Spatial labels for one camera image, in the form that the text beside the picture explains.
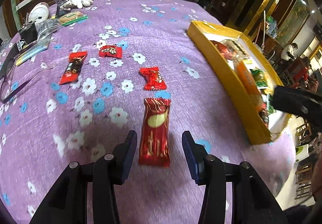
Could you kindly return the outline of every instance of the floral tablecloth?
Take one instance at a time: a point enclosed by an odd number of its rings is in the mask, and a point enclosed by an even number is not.
[[[223,161],[249,161],[278,193],[295,161],[293,140],[284,133],[274,143],[250,146],[229,96],[186,35],[191,20],[220,24],[214,17],[182,0],[95,0],[80,11],[89,18],[53,34],[48,50],[16,67],[2,92],[9,94],[43,70],[8,105],[0,105],[1,200],[17,223],[29,223],[71,161],[96,161],[129,130],[140,138],[146,97],[172,100],[171,164],[138,165],[136,152],[128,180],[115,187],[121,223],[198,222],[204,187],[191,179],[181,145],[185,130]],[[99,57],[105,44],[121,46],[123,58]],[[88,51],[79,80],[59,85],[68,55],[77,51]],[[143,90],[139,68],[153,66],[160,69],[165,91]],[[227,223],[231,205],[228,189]],[[91,223],[91,203],[88,212]]]

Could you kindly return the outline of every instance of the purple tablecloth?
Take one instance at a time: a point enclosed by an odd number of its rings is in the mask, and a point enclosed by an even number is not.
[[[19,224],[29,223],[69,162],[96,161],[129,130],[140,138],[143,100],[154,96],[172,100],[171,165],[138,165],[136,152],[128,180],[115,187],[121,223],[197,223],[204,187],[191,179],[181,145],[185,130],[223,161],[249,161],[277,194],[295,161],[293,140],[284,133],[275,143],[250,146],[229,96],[185,33],[191,19],[220,24],[214,17],[181,0],[95,0],[80,11],[89,18],[59,30],[48,50],[14,69],[11,89],[44,71],[0,106],[1,199]],[[100,40],[122,46],[123,58],[100,58]],[[81,79],[59,86],[72,51],[88,51]],[[160,68],[166,91],[143,90],[139,68],[152,66]],[[91,203],[88,209],[90,218]]]

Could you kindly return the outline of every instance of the red candy wrapper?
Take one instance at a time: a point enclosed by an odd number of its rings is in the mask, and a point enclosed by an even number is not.
[[[75,52],[69,54],[69,64],[62,75],[59,84],[72,82],[77,80],[79,73],[81,72],[84,59],[87,55],[87,51]]]
[[[140,73],[147,80],[147,84],[145,84],[145,90],[165,90],[166,84],[161,77],[158,67],[152,68],[140,68]]]
[[[171,100],[144,100],[145,113],[140,143],[139,164],[170,165],[168,150],[169,109]]]
[[[106,45],[99,49],[100,57],[122,58],[122,47]]]

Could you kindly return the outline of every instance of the white round lid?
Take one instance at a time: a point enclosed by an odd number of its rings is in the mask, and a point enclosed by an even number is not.
[[[36,5],[31,10],[31,12],[28,16],[28,22],[35,20],[35,23],[40,23],[40,22],[48,19],[48,16],[49,16],[49,11],[45,5],[43,5],[43,4]]]

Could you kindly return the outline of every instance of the white plush toy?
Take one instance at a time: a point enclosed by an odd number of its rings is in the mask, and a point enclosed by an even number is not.
[[[70,11],[72,8],[77,7],[78,9],[90,6],[93,3],[93,0],[67,0],[62,6],[60,6],[61,10]]]

